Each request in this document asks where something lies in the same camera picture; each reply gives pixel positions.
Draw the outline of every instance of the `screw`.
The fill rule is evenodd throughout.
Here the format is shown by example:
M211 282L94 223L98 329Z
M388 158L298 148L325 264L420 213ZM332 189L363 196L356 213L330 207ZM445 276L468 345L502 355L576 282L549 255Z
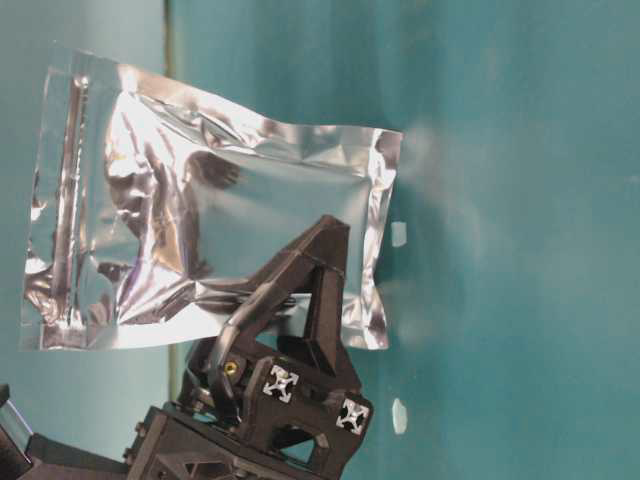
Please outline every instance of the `screw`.
M238 371L238 364L236 362L230 361L225 363L224 365L224 373L227 374L227 376L232 376L234 375L236 372Z

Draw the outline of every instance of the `robotic arm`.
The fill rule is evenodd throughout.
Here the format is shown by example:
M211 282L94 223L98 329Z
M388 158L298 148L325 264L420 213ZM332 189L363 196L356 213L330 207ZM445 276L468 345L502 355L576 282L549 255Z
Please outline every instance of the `robotic arm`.
M348 234L324 216L247 282L221 287L248 299L194 344L178 401L149 410L125 463L39 435L22 451L5 427L2 478L338 480L373 415L340 339ZM311 294L303 335L257 341L296 293Z

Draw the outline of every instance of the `teal wall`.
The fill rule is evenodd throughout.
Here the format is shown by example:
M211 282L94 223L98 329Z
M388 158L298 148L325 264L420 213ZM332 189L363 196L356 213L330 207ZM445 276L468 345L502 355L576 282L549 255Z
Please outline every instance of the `teal wall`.
M174 74L407 133L347 479L640 476L640 3L171 2ZM391 406L408 410L396 435Z
M0 0L0 383L35 430L113 457L165 401L167 349L18 352L28 208L51 42L162 72L163 30L162 1Z

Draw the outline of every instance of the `silver foil bag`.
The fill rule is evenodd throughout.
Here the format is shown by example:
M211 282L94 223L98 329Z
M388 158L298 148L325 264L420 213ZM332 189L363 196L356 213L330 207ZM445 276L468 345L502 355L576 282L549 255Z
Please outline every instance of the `silver foil bag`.
M322 214L351 226L343 339L387 346L373 273L401 134L292 125L183 83L57 49L45 87L22 346L216 335L258 270ZM277 322L299 333L308 297Z

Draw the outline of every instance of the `teal background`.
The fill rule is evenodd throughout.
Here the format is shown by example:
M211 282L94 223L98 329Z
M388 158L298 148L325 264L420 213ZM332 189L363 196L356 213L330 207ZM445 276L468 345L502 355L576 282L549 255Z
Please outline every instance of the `teal background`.
M166 400L167 348L18 352L31 185L53 40L163 72L163 5L0 0L0 383L11 385L34 430L117 458L149 405Z
M377 413L345 478L638 478L640 3L170 6L178 78L407 134L392 348L353 352Z

